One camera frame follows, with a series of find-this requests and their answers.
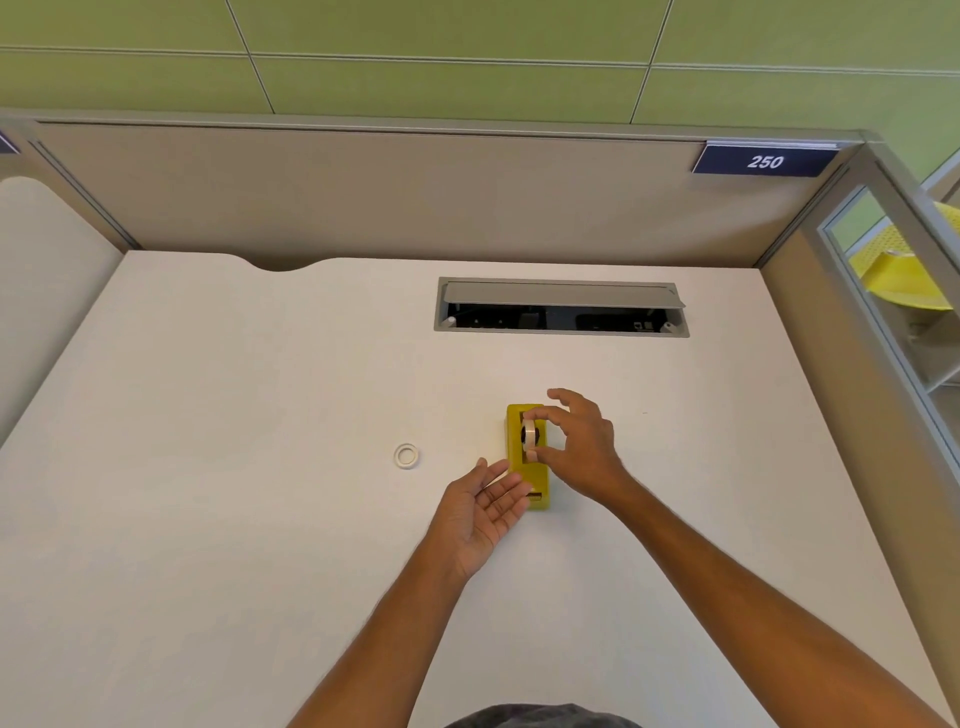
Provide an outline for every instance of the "person's left hand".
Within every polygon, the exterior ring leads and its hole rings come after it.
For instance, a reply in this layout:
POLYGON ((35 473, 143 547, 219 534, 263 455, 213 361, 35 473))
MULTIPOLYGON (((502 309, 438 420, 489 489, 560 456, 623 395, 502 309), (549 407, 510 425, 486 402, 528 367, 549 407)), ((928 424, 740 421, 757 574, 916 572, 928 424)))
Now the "person's left hand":
POLYGON ((500 460, 488 466, 477 460, 469 473, 450 483, 430 522, 422 547, 450 566, 466 582, 487 563, 500 542, 530 505, 533 486, 520 473, 504 474, 510 464, 500 460))

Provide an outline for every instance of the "number plate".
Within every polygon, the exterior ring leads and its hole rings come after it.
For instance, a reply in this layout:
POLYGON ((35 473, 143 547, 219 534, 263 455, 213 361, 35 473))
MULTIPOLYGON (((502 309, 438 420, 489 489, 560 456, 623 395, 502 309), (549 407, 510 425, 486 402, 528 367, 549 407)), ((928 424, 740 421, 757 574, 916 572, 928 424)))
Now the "number plate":
POLYGON ((693 171, 698 175, 819 177, 838 151, 833 147, 750 147, 708 142, 693 171))

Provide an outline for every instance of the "roll of tape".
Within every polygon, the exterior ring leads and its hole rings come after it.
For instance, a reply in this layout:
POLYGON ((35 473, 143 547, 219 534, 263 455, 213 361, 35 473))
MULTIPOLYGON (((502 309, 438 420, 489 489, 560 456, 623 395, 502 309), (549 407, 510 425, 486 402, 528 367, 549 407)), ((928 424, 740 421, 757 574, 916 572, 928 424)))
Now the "roll of tape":
POLYGON ((418 461, 420 461, 420 451, 416 445, 403 443, 402 445, 396 446, 394 450, 394 465, 398 468, 408 471, 415 467, 418 461))
POLYGON ((533 420, 523 421, 523 449, 528 450, 537 444, 537 423, 533 420))

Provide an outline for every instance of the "yellow chair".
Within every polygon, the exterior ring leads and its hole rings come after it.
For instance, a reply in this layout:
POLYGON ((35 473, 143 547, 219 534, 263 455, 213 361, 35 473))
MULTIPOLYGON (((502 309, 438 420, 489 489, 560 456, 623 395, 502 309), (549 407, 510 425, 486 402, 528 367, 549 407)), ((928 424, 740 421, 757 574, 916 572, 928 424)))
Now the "yellow chair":
MULTIPOLYGON (((934 204, 960 232, 960 209, 934 204)), ((893 224, 852 255, 850 265, 864 287, 884 301, 931 311, 953 308, 893 224)))

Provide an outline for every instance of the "hand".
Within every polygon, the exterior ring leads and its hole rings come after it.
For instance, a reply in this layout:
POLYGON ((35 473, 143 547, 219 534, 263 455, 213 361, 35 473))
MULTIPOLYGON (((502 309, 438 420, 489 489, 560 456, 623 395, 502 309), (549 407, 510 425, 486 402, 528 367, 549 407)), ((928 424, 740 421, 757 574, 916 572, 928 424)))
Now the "hand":
POLYGON ((549 420, 564 431, 566 449, 530 448, 527 459, 541 462, 578 493, 606 503, 608 496, 634 482, 613 448, 613 423, 604 420, 595 402, 569 389, 548 389, 555 405, 528 409, 525 420, 549 420))
POLYGON ((487 563, 530 505, 527 494, 533 486, 520 473, 496 480, 509 467, 506 460, 489 467, 484 458, 477 460, 473 470, 446 487, 423 537, 420 547, 426 554, 448 560, 465 582, 487 563))

